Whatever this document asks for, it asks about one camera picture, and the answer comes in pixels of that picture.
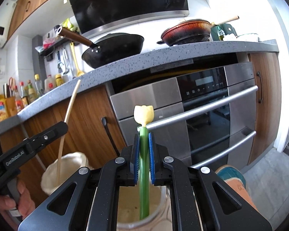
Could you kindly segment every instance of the scissors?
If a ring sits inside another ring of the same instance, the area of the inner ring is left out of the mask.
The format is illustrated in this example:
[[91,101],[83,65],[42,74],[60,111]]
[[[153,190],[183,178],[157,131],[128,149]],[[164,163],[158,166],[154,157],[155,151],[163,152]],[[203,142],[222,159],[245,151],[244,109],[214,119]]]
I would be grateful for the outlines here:
[[15,79],[13,77],[10,77],[8,80],[8,85],[11,90],[11,96],[13,96],[13,91],[15,90]]

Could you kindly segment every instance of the human hand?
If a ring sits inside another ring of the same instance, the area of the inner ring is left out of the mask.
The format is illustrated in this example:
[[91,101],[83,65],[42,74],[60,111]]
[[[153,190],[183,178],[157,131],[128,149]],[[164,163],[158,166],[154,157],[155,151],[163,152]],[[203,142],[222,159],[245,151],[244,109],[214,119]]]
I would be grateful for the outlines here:
[[[22,215],[22,219],[25,219],[35,209],[35,203],[30,197],[30,192],[26,188],[23,181],[18,180],[17,190],[20,193],[18,202],[18,211]],[[0,213],[7,221],[7,223],[14,229],[17,230],[17,225],[12,221],[9,215],[5,212],[16,207],[16,202],[8,196],[0,196]]]

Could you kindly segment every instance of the triangular cutout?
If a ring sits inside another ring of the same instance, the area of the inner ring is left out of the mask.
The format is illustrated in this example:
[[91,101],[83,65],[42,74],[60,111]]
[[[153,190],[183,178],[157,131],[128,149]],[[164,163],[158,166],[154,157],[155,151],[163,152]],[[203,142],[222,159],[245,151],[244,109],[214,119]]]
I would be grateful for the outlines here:
[[68,204],[72,198],[76,183],[72,183],[64,190],[57,198],[55,198],[48,206],[47,209],[58,215],[65,215]]
[[227,193],[218,182],[213,182],[212,185],[225,215],[229,215],[242,208],[242,205]]

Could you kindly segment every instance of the wooden stick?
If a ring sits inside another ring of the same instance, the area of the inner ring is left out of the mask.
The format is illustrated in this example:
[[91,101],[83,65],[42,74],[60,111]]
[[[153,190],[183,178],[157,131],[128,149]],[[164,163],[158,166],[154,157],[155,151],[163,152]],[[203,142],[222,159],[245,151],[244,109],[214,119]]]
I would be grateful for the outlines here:
[[[68,105],[67,112],[66,112],[65,119],[64,119],[64,122],[66,124],[68,123],[68,120],[70,118],[70,114],[72,111],[72,107],[73,107],[73,104],[74,104],[74,101],[76,98],[76,94],[77,94],[77,90],[79,88],[80,82],[81,82],[81,80],[79,79],[76,83],[72,97],[70,99],[70,103]],[[62,157],[62,151],[63,151],[64,138],[65,138],[65,135],[61,137],[60,145],[59,145],[58,162],[57,162],[57,185],[59,185],[59,183],[60,183],[61,157]]]

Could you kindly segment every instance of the digital display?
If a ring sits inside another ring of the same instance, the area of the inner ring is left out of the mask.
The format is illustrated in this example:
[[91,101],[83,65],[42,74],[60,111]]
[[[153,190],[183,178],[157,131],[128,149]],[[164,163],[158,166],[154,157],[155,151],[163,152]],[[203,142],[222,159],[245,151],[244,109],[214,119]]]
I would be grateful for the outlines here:
[[204,77],[195,81],[197,86],[213,82],[213,76]]

